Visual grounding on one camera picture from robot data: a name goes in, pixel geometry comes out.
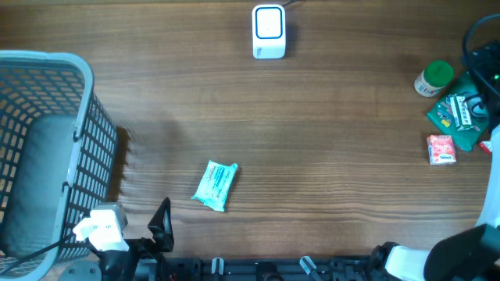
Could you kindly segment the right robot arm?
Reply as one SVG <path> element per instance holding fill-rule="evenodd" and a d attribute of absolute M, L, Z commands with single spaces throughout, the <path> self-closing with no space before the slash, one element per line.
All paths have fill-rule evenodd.
<path fill-rule="evenodd" d="M 369 280 L 498 280 L 499 268 L 499 42 L 465 58 L 473 81 L 484 93 L 492 144 L 492 165 L 484 207 L 477 226 L 437 243 L 429 251 L 395 243 L 376 247 L 366 267 Z"/>

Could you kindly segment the mint wet wipes pack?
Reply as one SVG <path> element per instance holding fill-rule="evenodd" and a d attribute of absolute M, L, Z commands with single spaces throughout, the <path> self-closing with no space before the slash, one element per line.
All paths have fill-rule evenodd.
<path fill-rule="evenodd" d="M 222 165 L 209 160 L 198 188 L 191 199 L 200 201 L 213 211 L 225 212 L 225 204 L 237 170 L 237 163 Z"/>

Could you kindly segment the green lidded jar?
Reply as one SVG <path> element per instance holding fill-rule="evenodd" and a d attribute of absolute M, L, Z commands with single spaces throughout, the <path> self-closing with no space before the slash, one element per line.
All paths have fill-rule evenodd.
<path fill-rule="evenodd" d="M 436 60 L 429 64 L 415 79 L 416 92 L 430 98 L 445 89 L 454 78 L 452 66 L 443 60 Z"/>

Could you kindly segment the green white small tube box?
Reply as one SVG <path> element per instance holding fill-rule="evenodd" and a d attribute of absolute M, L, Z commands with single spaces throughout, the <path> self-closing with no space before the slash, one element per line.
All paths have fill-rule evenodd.
<path fill-rule="evenodd" d="M 452 116 L 455 122 L 457 131 L 476 130 L 480 128 L 476 126 L 470 114 L 467 96 L 459 94 L 451 94 L 448 96 L 448 101 L 452 109 Z"/>

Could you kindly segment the red patterned small box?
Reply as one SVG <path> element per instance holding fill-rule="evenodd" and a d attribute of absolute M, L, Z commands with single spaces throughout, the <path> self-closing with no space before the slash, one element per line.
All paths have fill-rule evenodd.
<path fill-rule="evenodd" d="M 430 135 L 427 137 L 429 161 L 431 165 L 456 163 L 455 147 L 449 135 Z"/>

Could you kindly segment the green glove package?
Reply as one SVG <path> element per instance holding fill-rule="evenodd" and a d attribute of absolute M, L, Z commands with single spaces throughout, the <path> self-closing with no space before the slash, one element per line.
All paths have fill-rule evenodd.
<path fill-rule="evenodd" d="M 455 129 L 452 109 L 448 101 L 448 96 L 451 94 L 467 96 L 466 100 L 468 101 L 471 117 L 474 124 L 480 128 L 479 131 L 457 131 Z M 451 136 L 455 145 L 464 151 L 471 151 L 473 149 L 473 146 L 488 126 L 488 118 L 480 108 L 479 91 L 468 73 L 464 73 L 458 78 L 448 89 L 447 94 L 427 113 L 427 118 L 442 134 Z"/>

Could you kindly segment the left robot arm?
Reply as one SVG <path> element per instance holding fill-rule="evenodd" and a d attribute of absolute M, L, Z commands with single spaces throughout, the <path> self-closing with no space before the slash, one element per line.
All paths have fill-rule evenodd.
<path fill-rule="evenodd" d="M 177 274 L 164 254 L 174 246 L 171 202 L 164 198 L 148 223 L 151 238 L 125 239 L 128 224 L 120 203 L 101 203 L 74 228 L 76 240 L 88 242 L 97 261 L 78 261 L 61 280 L 176 280 Z"/>

